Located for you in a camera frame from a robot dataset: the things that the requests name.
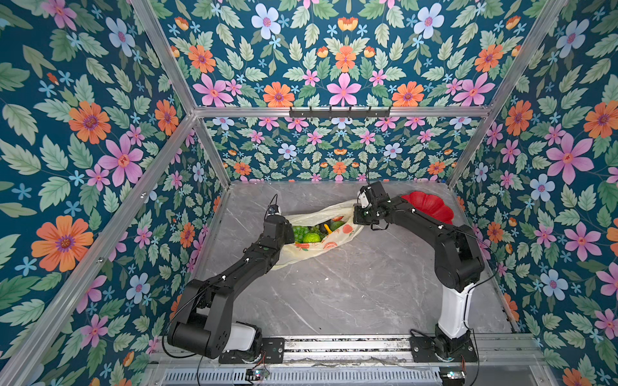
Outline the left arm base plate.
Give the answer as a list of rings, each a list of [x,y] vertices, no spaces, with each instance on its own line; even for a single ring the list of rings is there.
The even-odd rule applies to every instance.
[[[257,339],[248,351],[229,351],[220,355],[220,364],[280,364],[283,363],[286,340],[283,338]]]

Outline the aluminium front rail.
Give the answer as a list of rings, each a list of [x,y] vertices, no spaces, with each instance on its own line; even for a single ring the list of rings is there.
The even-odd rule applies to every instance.
[[[433,340],[416,333],[399,335],[282,335],[265,338],[259,354],[268,364],[545,365],[530,334],[477,333],[449,357],[435,353]]]

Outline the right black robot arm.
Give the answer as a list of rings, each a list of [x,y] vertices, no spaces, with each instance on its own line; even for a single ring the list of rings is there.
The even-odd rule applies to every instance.
[[[442,285],[442,305],[432,340],[440,360],[451,360],[471,345],[471,300],[485,270],[479,241],[468,225],[454,225],[454,212],[439,196],[412,191],[391,197],[381,183],[360,189],[353,222],[381,231],[396,225],[413,233],[434,251],[434,272]]]

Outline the green fake lime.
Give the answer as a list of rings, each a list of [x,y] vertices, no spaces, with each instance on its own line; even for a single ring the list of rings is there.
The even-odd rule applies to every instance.
[[[303,243],[315,244],[322,241],[322,236],[319,233],[307,233],[304,235]]]

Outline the green fake grapes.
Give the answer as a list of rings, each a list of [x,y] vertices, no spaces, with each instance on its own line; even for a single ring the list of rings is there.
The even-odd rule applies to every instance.
[[[307,233],[319,233],[322,236],[317,227],[294,226],[293,231],[295,235],[295,242],[299,244],[303,243],[304,235]]]

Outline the white vent grille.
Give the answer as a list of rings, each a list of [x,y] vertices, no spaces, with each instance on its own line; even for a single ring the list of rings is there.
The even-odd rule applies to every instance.
[[[161,385],[441,385],[436,370],[405,368],[270,368],[264,379],[244,368],[167,370]]]

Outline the red flower-shaped plastic plate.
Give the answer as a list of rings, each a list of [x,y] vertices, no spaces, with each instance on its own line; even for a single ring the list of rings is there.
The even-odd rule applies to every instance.
[[[413,191],[410,194],[402,196],[402,199],[425,215],[447,225],[452,225],[455,213],[439,196],[422,191]]]

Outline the black hook rail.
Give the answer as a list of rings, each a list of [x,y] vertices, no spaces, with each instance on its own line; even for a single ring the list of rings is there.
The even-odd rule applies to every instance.
[[[288,110],[289,117],[299,118],[318,118],[318,119],[331,119],[331,118],[352,118],[352,119],[366,119],[366,118],[383,118],[389,117],[391,108],[373,108],[373,107],[302,107],[302,108],[290,108]]]

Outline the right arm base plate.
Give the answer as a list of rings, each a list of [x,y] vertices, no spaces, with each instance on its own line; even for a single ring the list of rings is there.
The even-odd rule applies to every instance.
[[[410,336],[410,351],[415,362],[476,363],[478,354],[470,335],[449,339],[438,337]]]

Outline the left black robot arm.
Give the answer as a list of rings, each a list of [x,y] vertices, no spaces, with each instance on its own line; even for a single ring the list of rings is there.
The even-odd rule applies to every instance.
[[[187,284],[169,323],[166,343],[209,359],[233,353],[257,360],[262,331],[233,321],[233,306],[238,295],[278,263],[283,247],[294,241],[294,230],[284,216],[266,216],[262,233],[239,261],[219,275]]]

